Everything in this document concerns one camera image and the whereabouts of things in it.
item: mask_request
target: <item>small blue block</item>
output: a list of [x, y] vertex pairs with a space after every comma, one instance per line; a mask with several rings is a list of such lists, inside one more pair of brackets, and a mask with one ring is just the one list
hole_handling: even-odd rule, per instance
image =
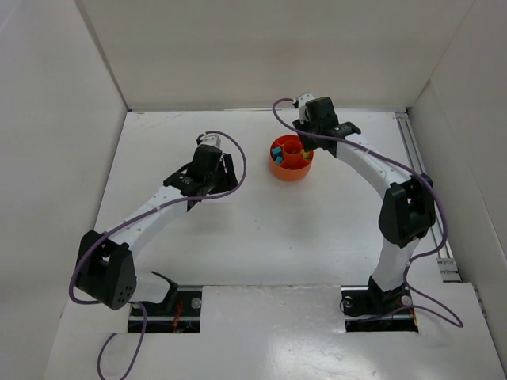
[[282, 155], [282, 148], [277, 146], [276, 148], [271, 149], [271, 153], [273, 153], [273, 156], [278, 157]]

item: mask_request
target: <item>orange container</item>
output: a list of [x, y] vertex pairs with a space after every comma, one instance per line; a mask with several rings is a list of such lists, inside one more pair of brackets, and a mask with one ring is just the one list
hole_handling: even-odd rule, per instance
[[[282, 149], [280, 165], [275, 162], [273, 149]], [[276, 139], [269, 149], [269, 168], [276, 178], [283, 181], [299, 181], [310, 171], [311, 162], [314, 158], [313, 150], [310, 150], [308, 159], [303, 158], [303, 144], [298, 135], [285, 135]]]

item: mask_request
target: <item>white table surface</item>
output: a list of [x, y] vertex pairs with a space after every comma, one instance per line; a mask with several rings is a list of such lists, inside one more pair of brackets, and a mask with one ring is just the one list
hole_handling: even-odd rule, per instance
[[[296, 110], [282, 112], [286, 120]], [[339, 112], [371, 143], [408, 163], [392, 112]], [[184, 284], [366, 283], [382, 247], [381, 201], [368, 183], [330, 154], [316, 151], [308, 176], [277, 180], [268, 168], [274, 139], [291, 133], [271, 112], [130, 112], [125, 121], [97, 220], [107, 230], [147, 201], [162, 181], [192, 160], [196, 137], [218, 129], [235, 137], [248, 160], [243, 188], [196, 205], [145, 249], [136, 270], [157, 270]], [[241, 157], [233, 154], [239, 177]], [[428, 241], [417, 252], [434, 246]], [[436, 262], [413, 276], [440, 278]]]
[[[282, 115], [296, 117], [294, 111]], [[392, 113], [338, 115], [385, 154], [407, 162]], [[412, 283], [448, 302], [464, 329], [417, 313], [418, 334], [345, 333], [336, 284], [365, 284], [376, 266], [379, 197], [321, 151], [304, 180], [276, 180], [268, 170], [269, 145], [286, 130], [269, 112], [129, 113], [96, 228], [116, 225], [147, 200], [190, 161], [195, 138], [210, 129], [232, 134], [243, 146], [244, 187], [171, 223], [136, 269], [158, 270], [181, 284], [236, 286], [204, 288], [201, 333], [147, 336], [130, 378], [505, 378], [472, 287], [442, 283], [434, 258], [413, 266]], [[224, 141], [223, 149], [233, 153], [239, 175], [234, 147]], [[432, 246], [428, 237], [419, 251]], [[100, 346], [110, 333], [126, 331], [127, 317], [126, 307], [112, 312], [68, 302], [45, 378], [97, 378]], [[137, 339], [120, 334], [107, 348], [103, 368], [111, 378], [126, 369]]]

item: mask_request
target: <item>white robotic arm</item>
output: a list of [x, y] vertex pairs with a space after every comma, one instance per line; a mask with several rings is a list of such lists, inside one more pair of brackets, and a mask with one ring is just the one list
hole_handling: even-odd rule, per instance
[[[115, 227], [120, 230], [92, 252], [79, 269], [76, 287], [113, 310], [135, 301], [170, 310], [177, 284], [157, 272], [136, 275], [135, 259], [167, 224], [207, 194], [228, 192], [237, 185], [231, 155], [221, 151], [219, 136], [205, 135], [198, 141], [192, 162], [164, 180], [163, 186], [126, 219], [130, 222], [124, 228]], [[83, 236], [78, 263], [101, 238], [94, 230]]]
[[[379, 227], [384, 240], [379, 263], [368, 289], [359, 297], [355, 293], [355, 298], [360, 301], [345, 312], [349, 315], [384, 314], [392, 308], [393, 301], [403, 295], [403, 272], [420, 238], [435, 222], [433, 199], [406, 171], [368, 154], [369, 151], [376, 152], [375, 147], [354, 124], [338, 122], [328, 97], [315, 99], [305, 93], [296, 99], [295, 106], [299, 110], [299, 119], [293, 125], [300, 133], [304, 148], [328, 150], [335, 158], [353, 167], [383, 200]], [[319, 139], [318, 135], [337, 139]]]

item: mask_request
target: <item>screw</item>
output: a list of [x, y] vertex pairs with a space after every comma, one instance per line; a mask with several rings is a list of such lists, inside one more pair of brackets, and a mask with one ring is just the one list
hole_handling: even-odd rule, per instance
[[347, 295], [345, 298], [343, 298], [343, 306], [347, 309], [352, 307], [352, 297]]
[[202, 305], [202, 301], [200, 300], [200, 298], [192, 298], [192, 301], [190, 302], [190, 306], [193, 309], [199, 309], [201, 305]]
[[409, 297], [408, 295], [404, 295], [402, 297], [402, 304], [405, 305], [405, 306], [410, 306], [412, 305], [412, 298]]

